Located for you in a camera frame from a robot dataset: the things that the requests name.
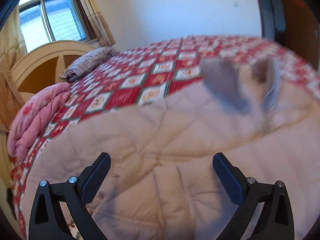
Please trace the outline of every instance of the white wall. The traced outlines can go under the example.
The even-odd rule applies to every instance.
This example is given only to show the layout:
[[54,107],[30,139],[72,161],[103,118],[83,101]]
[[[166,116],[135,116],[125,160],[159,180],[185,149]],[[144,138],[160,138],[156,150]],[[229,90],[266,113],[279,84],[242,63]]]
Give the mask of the white wall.
[[192,34],[261,36],[257,0],[95,0],[126,50]]

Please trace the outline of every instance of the beige quilt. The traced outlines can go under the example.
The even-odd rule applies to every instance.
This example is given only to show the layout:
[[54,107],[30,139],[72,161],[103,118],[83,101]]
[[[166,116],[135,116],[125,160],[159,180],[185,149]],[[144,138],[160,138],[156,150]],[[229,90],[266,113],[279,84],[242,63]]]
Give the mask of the beige quilt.
[[88,205],[108,239],[215,239],[237,209],[212,168],[212,156],[223,152],[247,177],[284,181],[295,239],[302,239],[320,213],[319,107],[303,90],[282,82],[277,105],[265,116],[262,89],[247,76],[241,76],[252,106],[247,115],[223,106],[200,82],[151,106],[94,117],[56,137],[28,176],[21,205],[26,220],[42,179],[65,182],[108,152],[110,172]]

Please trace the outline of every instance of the window mullion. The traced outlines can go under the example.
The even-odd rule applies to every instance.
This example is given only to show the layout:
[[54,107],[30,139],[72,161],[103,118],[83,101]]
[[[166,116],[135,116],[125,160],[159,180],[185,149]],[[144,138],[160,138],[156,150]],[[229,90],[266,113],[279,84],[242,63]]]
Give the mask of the window mullion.
[[51,26],[50,26],[50,24],[49,24],[47,12],[45,11],[45,7],[44,7],[44,2],[43,2],[43,0],[41,0],[41,9],[42,9],[42,13],[43,13],[43,18],[44,18],[44,21],[45,21],[46,29],[47,29],[50,37],[51,37],[51,40],[52,40],[52,41],[55,41],[55,38],[54,38],[54,36],[53,36],[53,32],[52,32]]

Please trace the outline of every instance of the blue gripper pad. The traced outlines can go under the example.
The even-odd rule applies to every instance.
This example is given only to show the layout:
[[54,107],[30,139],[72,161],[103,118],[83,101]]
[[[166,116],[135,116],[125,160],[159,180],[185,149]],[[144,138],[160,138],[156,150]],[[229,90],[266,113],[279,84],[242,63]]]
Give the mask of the blue gripper pad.
[[241,206],[247,190],[245,176],[231,165],[223,153],[213,156],[212,165],[232,203]]
[[95,162],[79,175],[77,192],[83,204],[93,201],[111,167],[111,157],[101,153]]

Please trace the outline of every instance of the pink floral blanket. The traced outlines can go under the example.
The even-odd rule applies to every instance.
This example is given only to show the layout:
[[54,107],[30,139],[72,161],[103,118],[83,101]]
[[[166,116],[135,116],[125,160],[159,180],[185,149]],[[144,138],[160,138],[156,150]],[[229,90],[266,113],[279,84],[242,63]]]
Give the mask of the pink floral blanket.
[[10,156],[17,157],[19,161],[25,159],[39,133],[65,104],[69,95],[69,83],[55,84],[38,92],[20,109],[8,135],[7,149]]

